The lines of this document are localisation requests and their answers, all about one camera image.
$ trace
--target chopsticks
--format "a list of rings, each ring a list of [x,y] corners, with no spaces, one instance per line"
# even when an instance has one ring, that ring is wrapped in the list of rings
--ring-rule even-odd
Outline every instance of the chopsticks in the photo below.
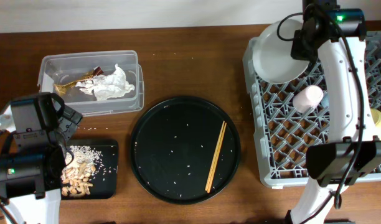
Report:
[[[225,134],[225,129],[226,128],[227,128],[227,123],[225,121],[222,121],[220,135],[218,137],[217,145],[215,147],[213,161],[211,162],[211,168],[210,168],[210,172],[209,172],[209,178],[207,179],[207,183],[205,185],[205,191],[207,191],[207,193],[210,193],[211,185],[213,184],[215,168],[217,167],[218,157],[220,155],[222,141],[223,141],[223,136]]]

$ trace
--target crumpled white paper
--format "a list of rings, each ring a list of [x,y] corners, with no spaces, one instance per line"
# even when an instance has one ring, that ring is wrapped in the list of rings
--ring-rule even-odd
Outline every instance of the crumpled white paper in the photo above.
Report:
[[[80,87],[80,91],[85,94],[94,94],[98,101],[122,97],[126,93],[135,90],[135,86],[126,81],[126,74],[123,69],[118,64],[115,67],[116,70],[113,74],[97,75],[90,80],[77,82],[76,87]]]

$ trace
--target brown wooden tabletop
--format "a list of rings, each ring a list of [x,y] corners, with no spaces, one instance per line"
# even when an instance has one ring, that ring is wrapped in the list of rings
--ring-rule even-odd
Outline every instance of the brown wooden tabletop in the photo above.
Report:
[[[135,50],[143,68],[142,111],[85,118],[80,125],[86,129],[75,134],[78,139],[119,142],[116,195],[108,200],[63,201],[60,223],[265,223],[283,218],[304,188],[273,190],[261,184],[242,66],[248,41],[266,26],[0,34],[0,111],[10,99],[38,92],[40,64],[46,55]],[[368,28],[381,30],[381,21],[368,22]],[[142,188],[129,166],[129,135],[135,122],[155,103],[178,95],[217,104],[232,118],[242,142],[242,162],[231,183],[216,197],[195,205],[156,199]],[[327,219],[381,223],[381,182],[350,187],[343,194],[342,208],[332,209]]]

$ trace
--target black round tray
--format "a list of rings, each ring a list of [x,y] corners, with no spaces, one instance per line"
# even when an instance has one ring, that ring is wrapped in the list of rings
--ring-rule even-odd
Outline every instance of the black round tray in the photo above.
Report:
[[[210,193],[205,191],[222,121],[227,123]],[[152,195],[192,204],[217,195],[240,162],[240,140],[229,116],[201,98],[180,96],[152,107],[131,135],[131,168]]]

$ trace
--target gray dish rack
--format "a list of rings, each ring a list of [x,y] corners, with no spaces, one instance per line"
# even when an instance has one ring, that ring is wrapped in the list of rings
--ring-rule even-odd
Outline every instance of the gray dish rack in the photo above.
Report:
[[[329,108],[319,105],[304,114],[292,104],[293,96],[309,85],[326,93],[324,73],[319,63],[295,80],[275,85],[264,82],[254,71],[249,41],[243,56],[247,92],[252,100],[254,142],[262,184],[273,189],[305,185],[308,172],[305,155],[309,146],[325,144],[329,132]],[[368,32],[365,72],[371,108],[381,111],[381,31]],[[357,182],[381,181],[381,165]]]

